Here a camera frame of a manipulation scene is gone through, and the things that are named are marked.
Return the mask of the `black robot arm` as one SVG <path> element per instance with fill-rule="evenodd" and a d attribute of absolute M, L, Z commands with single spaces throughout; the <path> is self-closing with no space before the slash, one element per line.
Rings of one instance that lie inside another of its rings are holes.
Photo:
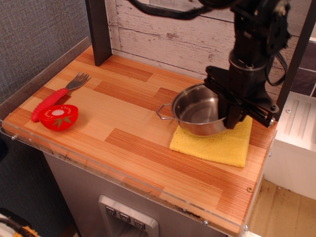
<path fill-rule="evenodd" d="M 233 129 L 250 116 L 265 127 L 274 122 L 278 105 L 265 85 L 278 86 L 288 66 L 280 51 L 287 48 L 287 0 L 208 0 L 212 9 L 229 7 L 234 13 L 235 44 L 229 55 L 229 69 L 206 68 L 204 85 L 219 97 L 224 125 Z"/>

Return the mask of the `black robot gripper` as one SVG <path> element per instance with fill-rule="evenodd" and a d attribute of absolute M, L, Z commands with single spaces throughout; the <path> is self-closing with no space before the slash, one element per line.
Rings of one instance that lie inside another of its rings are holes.
<path fill-rule="evenodd" d="M 263 63 L 246 64 L 231 53 L 228 70 L 206 68 L 204 85 L 218 95 L 219 118 L 224 118 L 227 129 L 234 129 L 246 116 L 267 128 L 274 123 L 279 107 L 265 88 L 274 59 L 271 56 Z"/>

